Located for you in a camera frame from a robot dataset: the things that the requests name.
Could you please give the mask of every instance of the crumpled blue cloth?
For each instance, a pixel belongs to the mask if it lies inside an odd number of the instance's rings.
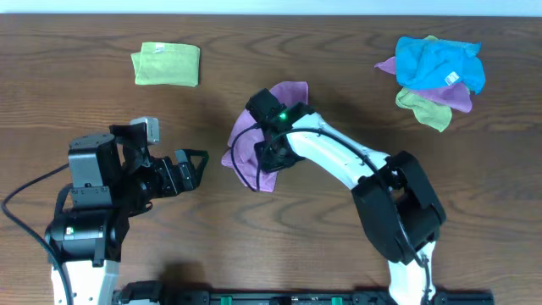
[[[408,89],[427,90],[463,81],[479,94],[485,84],[481,43],[429,41],[401,37],[395,48],[397,82]]]

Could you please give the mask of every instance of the brown tabletop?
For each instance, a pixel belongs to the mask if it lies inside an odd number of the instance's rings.
[[[247,98],[305,80],[310,103],[364,145],[414,154],[445,206],[434,283],[491,289],[499,304],[542,298],[542,19],[3,15],[0,17],[2,197],[67,162],[68,143],[140,116],[160,118],[156,156],[206,149],[202,185],[130,220],[119,286],[164,279],[219,289],[351,290],[387,286],[387,263],[363,234],[350,192],[310,161],[254,194],[220,164]],[[482,42],[487,76],[470,114],[443,133],[395,105],[374,64],[401,36]],[[142,42],[202,50],[201,85],[136,86]],[[17,196],[42,233],[69,172]],[[52,304],[45,252],[2,216],[0,303]]]

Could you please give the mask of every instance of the green cloth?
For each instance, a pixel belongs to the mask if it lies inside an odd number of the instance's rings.
[[[395,103],[401,108],[411,109],[418,122],[429,125],[440,132],[450,124],[451,109],[449,106],[420,97],[406,88],[397,93]]]
[[[180,43],[143,42],[131,54],[137,85],[197,86],[200,48]]]

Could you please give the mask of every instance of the white label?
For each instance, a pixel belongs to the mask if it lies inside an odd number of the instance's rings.
[[[166,44],[163,43],[163,42],[158,42],[156,44],[156,51],[154,51],[154,52],[155,53],[160,53],[160,52],[163,52],[165,49],[166,49]]]
[[[456,82],[456,80],[459,80],[459,75],[457,75],[456,71],[451,71],[448,76],[444,79],[446,81],[446,84],[451,85]]]

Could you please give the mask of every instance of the cloth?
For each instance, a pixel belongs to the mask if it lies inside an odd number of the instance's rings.
[[[131,54],[137,85],[197,86],[200,48],[179,43],[143,42]]]
[[[275,85],[269,91],[275,97],[277,97],[277,99],[279,99],[279,102],[283,103],[287,107],[291,107],[298,102],[308,103],[308,84],[305,81],[283,81]],[[231,147],[235,137],[244,129],[254,125],[254,123],[256,123],[256,121],[252,118],[248,111],[243,110],[239,118],[236,120],[233,130],[231,131],[228,146]],[[235,162],[237,163],[237,167],[245,176],[246,181],[248,181],[248,183],[250,183],[253,187],[256,187],[257,169],[257,158],[256,152],[254,151],[254,144],[261,141],[263,141],[263,133],[261,129],[257,129],[246,132],[235,143]],[[231,163],[230,149],[222,157],[222,165],[233,169],[234,165]],[[274,186],[277,183],[277,175],[277,172],[269,174],[261,172],[260,190],[273,191]]]
[[[429,101],[406,88],[397,93],[395,103],[401,108],[411,109],[418,122],[429,125],[440,132],[444,131],[451,122],[449,106]]]
[[[408,89],[426,90],[463,81],[482,91],[485,74],[476,57],[480,43],[401,37],[395,47],[397,82]]]
[[[374,65],[375,68],[380,68],[384,72],[395,74],[395,56]],[[467,86],[462,81],[456,82],[451,86],[445,86],[437,89],[428,90],[413,90],[410,91],[414,94],[418,94],[420,97],[425,97],[435,103],[450,106],[454,109],[469,113],[473,108],[473,102]]]

